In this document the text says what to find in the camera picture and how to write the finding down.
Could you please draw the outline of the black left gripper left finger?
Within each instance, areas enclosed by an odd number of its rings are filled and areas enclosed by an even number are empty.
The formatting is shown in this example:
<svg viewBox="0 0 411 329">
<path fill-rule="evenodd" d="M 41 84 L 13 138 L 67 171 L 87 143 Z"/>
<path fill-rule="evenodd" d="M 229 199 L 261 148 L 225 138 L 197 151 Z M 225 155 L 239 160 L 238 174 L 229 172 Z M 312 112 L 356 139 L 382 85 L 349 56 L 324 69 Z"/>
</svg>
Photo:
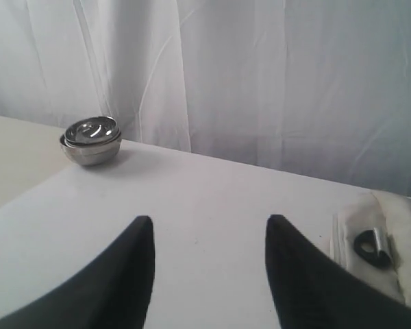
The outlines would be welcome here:
<svg viewBox="0 0 411 329">
<path fill-rule="evenodd" d="M 153 222 L 138 216 L 65 283 L 0 318 L 0 328 L 143 328 L 154 278 Z"/>
</svg>

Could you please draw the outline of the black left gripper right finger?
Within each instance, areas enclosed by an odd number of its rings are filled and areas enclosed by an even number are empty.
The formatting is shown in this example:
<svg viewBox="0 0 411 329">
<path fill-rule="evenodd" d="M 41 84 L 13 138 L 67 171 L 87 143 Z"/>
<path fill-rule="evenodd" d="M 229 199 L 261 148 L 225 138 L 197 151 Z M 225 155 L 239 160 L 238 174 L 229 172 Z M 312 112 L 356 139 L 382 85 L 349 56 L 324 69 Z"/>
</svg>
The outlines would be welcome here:
<svg viewBox="0 0 411 329">
<path fill-rule="evenodd" d="M 282 328 L 411 328 L 411 308 L 345 271 L 282 215 L 266 223 L 265 265 Z"/>
</svg>

